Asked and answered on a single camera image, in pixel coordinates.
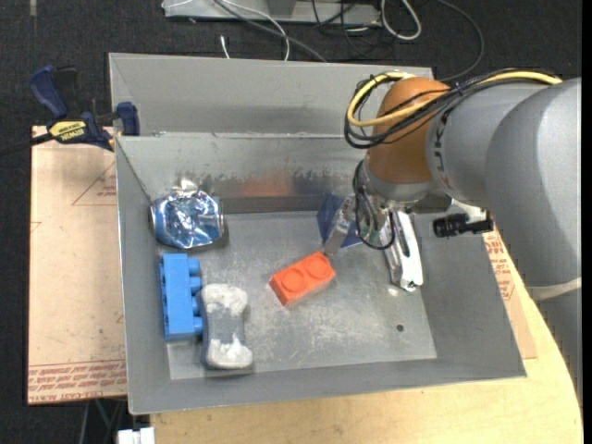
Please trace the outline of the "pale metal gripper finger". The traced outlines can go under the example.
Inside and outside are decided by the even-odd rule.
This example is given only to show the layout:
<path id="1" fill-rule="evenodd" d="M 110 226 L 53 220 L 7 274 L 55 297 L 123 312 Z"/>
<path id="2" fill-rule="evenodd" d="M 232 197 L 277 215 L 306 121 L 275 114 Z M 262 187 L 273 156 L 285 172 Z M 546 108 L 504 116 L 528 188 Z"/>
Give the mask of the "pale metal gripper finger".
<path id="1" fill-rule="evenodd" d="M 323 254 L 334 256 L 348 236 L 352 223 L 352 201 L 343 201 L 340 205 L 327 203 L 323 209 L 326 221 L 326 238 L 323 243 Z"/>
<path id="2" fill-rule="evenodd" d="M 424 283 L 419 244 L 411 217 L 393 213 L 393 242 L 384 251 L 390 281 L 396 287 L 413 292 Z"/>

